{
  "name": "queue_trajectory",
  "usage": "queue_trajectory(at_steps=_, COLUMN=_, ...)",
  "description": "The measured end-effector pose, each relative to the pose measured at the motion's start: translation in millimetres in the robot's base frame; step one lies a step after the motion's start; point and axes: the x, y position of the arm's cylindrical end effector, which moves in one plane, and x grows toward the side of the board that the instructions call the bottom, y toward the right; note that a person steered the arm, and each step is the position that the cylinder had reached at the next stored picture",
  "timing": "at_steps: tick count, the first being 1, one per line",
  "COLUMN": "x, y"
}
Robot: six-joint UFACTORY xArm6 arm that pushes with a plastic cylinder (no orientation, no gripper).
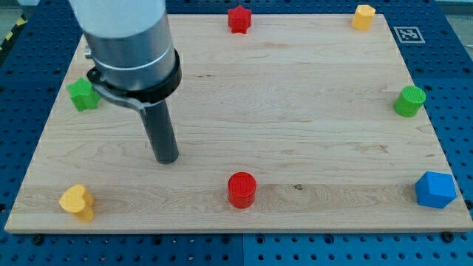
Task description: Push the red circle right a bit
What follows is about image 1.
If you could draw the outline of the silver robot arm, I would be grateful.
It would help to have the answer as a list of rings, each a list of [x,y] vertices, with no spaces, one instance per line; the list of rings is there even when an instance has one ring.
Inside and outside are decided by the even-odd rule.
[[[138,112],[166,107],[180,84],[164,0],[70,0],[95,66],[87,77],[105,100]]]

